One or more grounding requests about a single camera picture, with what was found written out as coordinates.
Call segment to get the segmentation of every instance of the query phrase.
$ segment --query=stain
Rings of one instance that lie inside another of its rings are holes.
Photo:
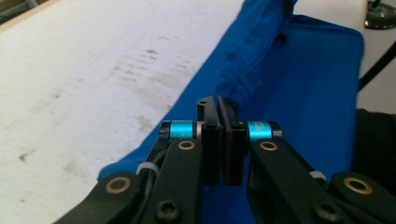
[[[158,37],[158,39],[159,39],[159,40],[169,40],[169,38],[168,38],[168,37],[165,37],[165,36],[160,36],[160,37]]]
[[[78,167],[75,160],[71,160],[64,166],[64,171],[70,175],[78,175]]]
[[[167,74],[156,74],[155,77],[149,77],[152,85],[159,85],[159,88],[174,89],[178,86],[177,79]]]
[[[143,66],[137,66],[136,69],[140,69],[140,70],[148,70],[146,67]]]
[[[125,82],[136,82],[136,79],[133,77],[120,77],[120,80],[125,81]]]
[[[103,80],[108,80],[109,78],[111,78],[112,76],[114,76],[114,74],[116,74],[116,72],[120,69],[119,66],[115,66],[113,68],[113,70],[111,70],[110,74],[108,74],[106,77],[103,78]]]
[[[11,129],[15,124],[17,124],[20,121],[21,117],[12,120],[5,128],[4,130],[9,130]]]
[[[148,61],[146,61],[146,60],[144,60],[144,58],[145,57],[143,57],[143,59],[133,59],[136,63],[151,63],[151,62],[148,62]]]
[[[62,94],[64,94],[64,89],[53,89],[49,94],[47,94],[47,96],[43,97],[42,100],[33,105],[30,111],[32,113],[43,111],[44,109],[50,107],[55,100],[59,99]]]
[[[152,54],[158,54],[157,51],[155,51],[154,49],[148,49],[146,50],[147,53],[152,53]]]
[[[177,67],[187,68],[187,67],[184,66],[183,64],[177,64]]]
[[[151,129],[154,127],[154,125],[152,125],[151,123],[151,120],[147,119],[142,115],[137,117],[136,119],[139,122],[139,131],[142,133],[147,133],[151,131]]]
[[[28,158],[29,156],[31,156],[34,152],[35,152],[34,150],[31,150],[31,151],[29,151],[29,152],[22,153],[22,154],[18,157],[18,159],[19,159],[20,161],[26,162],[27,158]]]

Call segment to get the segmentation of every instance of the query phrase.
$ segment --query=blue cloth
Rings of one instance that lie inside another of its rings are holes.
[[[196,120],[196,102],[222,95],[240,103],[240,120],[274,120],[285,138],[326,176],[350,169],[361,34],[305,16],[295,1],[247,0],[227,33],[164,119]],[[99,179],[134,172],[158,136],[155,128]],[[202,223],[254,223],[241,187],[205,187]]]

